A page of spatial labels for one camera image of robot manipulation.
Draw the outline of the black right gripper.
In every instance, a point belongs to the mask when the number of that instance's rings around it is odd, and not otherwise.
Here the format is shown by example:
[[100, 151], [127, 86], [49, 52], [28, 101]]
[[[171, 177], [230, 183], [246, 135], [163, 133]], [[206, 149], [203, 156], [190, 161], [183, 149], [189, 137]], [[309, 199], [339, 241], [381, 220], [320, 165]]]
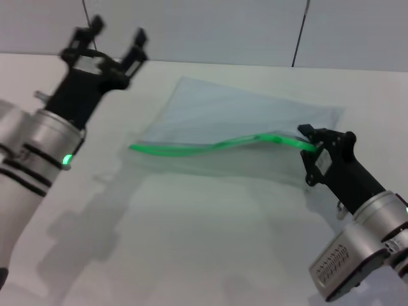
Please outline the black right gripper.
[[310, 124], [299, 125], [298, 131], [317, 147], [314, 152], [300, 152], [309, 186], [326, 185], [351, 214], [372, 197], [385, 192], [385, 188], [356, 159], [356, 135], [353, 132], [315, 129]]

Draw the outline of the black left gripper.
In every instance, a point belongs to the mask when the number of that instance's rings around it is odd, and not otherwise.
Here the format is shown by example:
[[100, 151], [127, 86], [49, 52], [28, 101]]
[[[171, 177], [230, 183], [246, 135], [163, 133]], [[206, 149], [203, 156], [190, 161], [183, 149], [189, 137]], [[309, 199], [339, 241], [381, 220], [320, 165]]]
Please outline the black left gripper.
[[[82, 130], [102, 97], [109, 91], [124, 90], [130, 80], [149, 59], [145, 51], [148, 42], [146, 32], [138, 28], [133, 42], [120, 63], [102, 52], [89, 50], [89, 45], [103, 30], [105, 23], [100, 15], [95, 15], [88, 27], [77, 27], [60, 53], [60, 58], [68, 65], [68, 73], [54, 94], [48, 99], [45, 110], [70, 122]], [[75, 67], [78, 59], [100, 58], [96, 73]]]

